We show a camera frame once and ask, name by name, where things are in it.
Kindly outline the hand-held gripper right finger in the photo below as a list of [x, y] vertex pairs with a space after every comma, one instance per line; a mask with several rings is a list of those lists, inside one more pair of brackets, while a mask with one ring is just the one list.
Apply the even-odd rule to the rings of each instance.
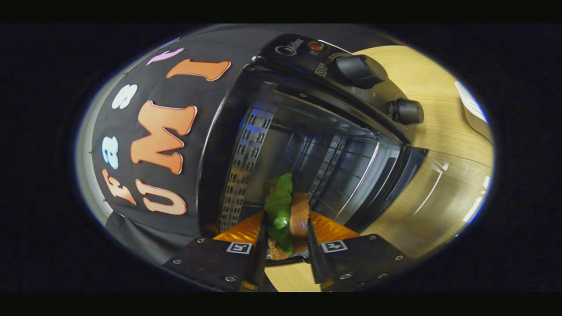
[[322, 292], [365, 291], [413, 266], [408, 256], [377, 234], [357, 232], [316, 212], [308, 222], [313, 277]]

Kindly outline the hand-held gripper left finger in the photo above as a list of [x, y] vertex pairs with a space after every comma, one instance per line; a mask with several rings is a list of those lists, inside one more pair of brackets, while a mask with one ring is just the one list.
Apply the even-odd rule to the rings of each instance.
[[199, 237], [171, 256], [163, 268], [210, 291], [257, 291], [266, 276], [267, 214], [255, 214], [233, 228], [250, 240]]

